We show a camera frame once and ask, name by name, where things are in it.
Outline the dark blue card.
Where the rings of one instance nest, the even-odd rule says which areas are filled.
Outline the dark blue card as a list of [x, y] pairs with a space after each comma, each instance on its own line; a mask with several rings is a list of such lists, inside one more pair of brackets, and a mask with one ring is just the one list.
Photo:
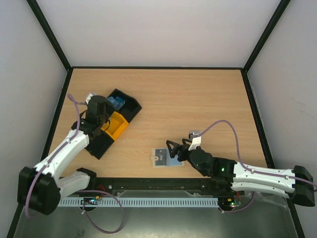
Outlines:
[[117, 100], [114, 97], [108, 97], [107, 100], [112, 104], [112, 106], [116, 109], [119, 110], [121, 108], [121, 100]]

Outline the light blue card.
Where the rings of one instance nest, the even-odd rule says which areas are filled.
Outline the light blue card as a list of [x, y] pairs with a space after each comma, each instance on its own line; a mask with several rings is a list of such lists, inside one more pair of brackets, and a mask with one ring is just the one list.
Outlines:
[[169, 157], [167, 159], [167, 166], [168, 167], [181, 167], [184, 165], [185, 165], [185, 162], [178, 161], [178, 156], [175, 156], [174, 158]]

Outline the translucent plastic card holder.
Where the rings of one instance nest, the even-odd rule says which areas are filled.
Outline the translucent plastic card holder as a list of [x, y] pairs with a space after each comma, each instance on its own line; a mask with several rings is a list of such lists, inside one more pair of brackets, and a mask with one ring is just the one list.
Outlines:
[[178, 161], [177, 155], [172, 158], [167, 148], [153, 148], [150, 161], [152, 162], [153, 168], [185, 166], [185, 162]]

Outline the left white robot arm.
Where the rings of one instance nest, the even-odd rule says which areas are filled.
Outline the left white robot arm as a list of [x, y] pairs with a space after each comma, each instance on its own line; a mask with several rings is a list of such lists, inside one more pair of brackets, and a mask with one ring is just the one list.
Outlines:
[[61, 177], [79, 152], [95, 144], [109, 118], [106, 97], [90, 93], [84, 104], [87, 106], [85, 118], [77, 113], [77, 121], [64, 140], [45, 159], [32, 168], [24, 167], [19, 173], [17, 201], [24, 205], [28, 218], [30, 210], [49, 215], [61, 199], [95, 186], [97, 174], [88, 169], [81, 168]]

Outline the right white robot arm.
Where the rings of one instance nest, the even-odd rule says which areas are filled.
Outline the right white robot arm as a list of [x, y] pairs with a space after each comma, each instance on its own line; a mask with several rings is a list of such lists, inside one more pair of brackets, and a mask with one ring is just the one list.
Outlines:
[[231, 159], [214, 157], [205, 152], [199, 143], [184, 139], [182, 144], [166, 141], [170, 157], [187, 161], [202, 176], [210, 177], [217, 191], [254, 191], [290, 199], [294, 204], [314, 207], [313, 176], [303, 166], [293, 169], [253, 167]]

